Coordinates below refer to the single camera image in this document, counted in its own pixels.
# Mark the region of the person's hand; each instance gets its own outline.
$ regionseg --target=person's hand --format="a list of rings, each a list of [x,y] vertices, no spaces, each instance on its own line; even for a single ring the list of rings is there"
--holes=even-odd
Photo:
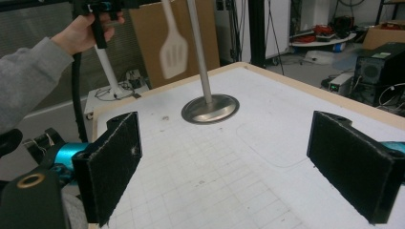
[[[122,12],[118,12],[117,16],[118,23],[123,24],[125,20]],[[94,21],[95,16],[91,13],[87,16],[79,15],[64,31],[55,35],[51,40],[70,55],[84,52],[96,44],[91,27]],[[104,28],[105,40],[109,41],[115,32],[114,27],[107,25],[111,22],[109,14],[102,13],[100,21]]]

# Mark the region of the cardboard box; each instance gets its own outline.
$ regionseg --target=cardboard box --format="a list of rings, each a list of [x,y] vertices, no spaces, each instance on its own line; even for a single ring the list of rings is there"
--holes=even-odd
[[[395,23],[400,26],[405,25],[405,21],[395,20],[389,23]],[[366,38],[364,38],[363,49],[373,50],[388,42],[402,42],[405,43],[405,31],[382,30],[381,27],[384,23],[369,28]]]
[[[186,0],[171,1],[178,30],[188,43],[187,70],[173,78],[165,79],[160,66],[160,49],[167,37],[167,22],[160,2],[130,10],[135,33],[142,52],[152,88],[157,88],[200,73],[194,36]],[[214,7],[212,1],[196,0],[205,65],[208,70],[220,67]]]

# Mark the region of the gray sleeve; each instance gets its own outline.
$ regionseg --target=gray sleeve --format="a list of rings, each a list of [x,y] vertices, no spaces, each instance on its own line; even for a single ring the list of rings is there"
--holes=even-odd
[[[14,128],[56,87],[73,61],[49,38],[0,59],[0,135]]]

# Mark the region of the white table surface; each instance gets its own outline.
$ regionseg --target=white table surface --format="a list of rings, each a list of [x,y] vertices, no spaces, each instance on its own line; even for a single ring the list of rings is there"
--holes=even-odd
[[[210,77],[213,94],[241,104],[224,122],[181,118],[182,107],[203,95],[200,80],[152,90],[96,116],[101,135],[108,119],[137,111],[143,151],[104,228],[405,228],[403,186],[388,224],[370,225],[306,155],[315,110],[351,119],[378,141],[405,141],[403,118],[313,88],[320,98],[295,87],[309,86],[251,69],[238,64]]]

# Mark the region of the white spatula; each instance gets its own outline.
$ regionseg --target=white spatula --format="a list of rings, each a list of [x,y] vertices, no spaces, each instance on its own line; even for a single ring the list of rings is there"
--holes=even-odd
[[[166,15],[169,33],[160,50],[160,64],[163,77],[172,78],[187,68],[187,41],[179,34],[169,0],[161,0]]]

